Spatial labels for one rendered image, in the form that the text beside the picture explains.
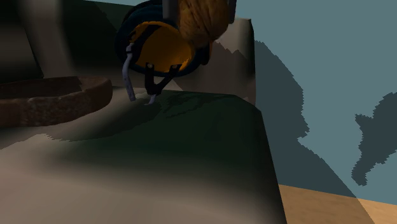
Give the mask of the dark blue helmet, yellow lining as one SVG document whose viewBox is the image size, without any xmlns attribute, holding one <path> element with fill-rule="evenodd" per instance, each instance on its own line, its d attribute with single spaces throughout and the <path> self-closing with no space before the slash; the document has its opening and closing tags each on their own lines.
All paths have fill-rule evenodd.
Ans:
<svg viewBox="0 0 397 224">
<path fill-rule="evenodd" d="M 175 77 L 194 72 L 211 58 L 212 42 L 195 48 L 171 19 L 171 0 L 147 0 L 132 7 L 116 33 L 115 52 L 123 62 L 123 82 L 131 101 L 136 99 L 129 70 L 144 74 L 144 87 L 153 104 Z"/>
</svg>

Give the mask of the orange-brown furry lump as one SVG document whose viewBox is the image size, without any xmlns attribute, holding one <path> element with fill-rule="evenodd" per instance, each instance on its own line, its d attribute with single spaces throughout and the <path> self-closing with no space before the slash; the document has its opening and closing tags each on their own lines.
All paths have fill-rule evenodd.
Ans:
<svg viewBox="0 0 397 224">
<path fill-rule="evenodd" d="M 203 48 L 227 30 L 227 0 L 178 0 L 178 27 L 195 48 Z"/>
</svg>

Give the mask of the grey-brown sofa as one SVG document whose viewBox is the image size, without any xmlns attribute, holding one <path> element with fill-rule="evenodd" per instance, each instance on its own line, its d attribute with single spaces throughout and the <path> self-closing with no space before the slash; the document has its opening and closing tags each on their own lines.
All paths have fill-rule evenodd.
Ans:
<svg viewBox="0 0 397 224">
<path fill-rule="evenodd" d="M 0 84 L 111 80 L 102 109 L 70 122 L 0 127 L 0 224 L 287 224 L 251 55 L 208 65 L 148 104 L 130 101 L 115 52 L 124 6 L 0 0 Z"/>
</svg>

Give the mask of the brown rough bowl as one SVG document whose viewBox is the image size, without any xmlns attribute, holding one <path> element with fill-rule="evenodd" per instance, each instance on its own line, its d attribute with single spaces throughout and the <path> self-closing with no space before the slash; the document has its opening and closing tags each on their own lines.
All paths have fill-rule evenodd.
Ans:
<svg viewBox="0 0 397 224">
<path fill-rule="evenodd" d="M 113 96 L 105 77 L 68 76 L 0 84 L 0 127 L 70 122 L 107 106 Z"/>
</svg>

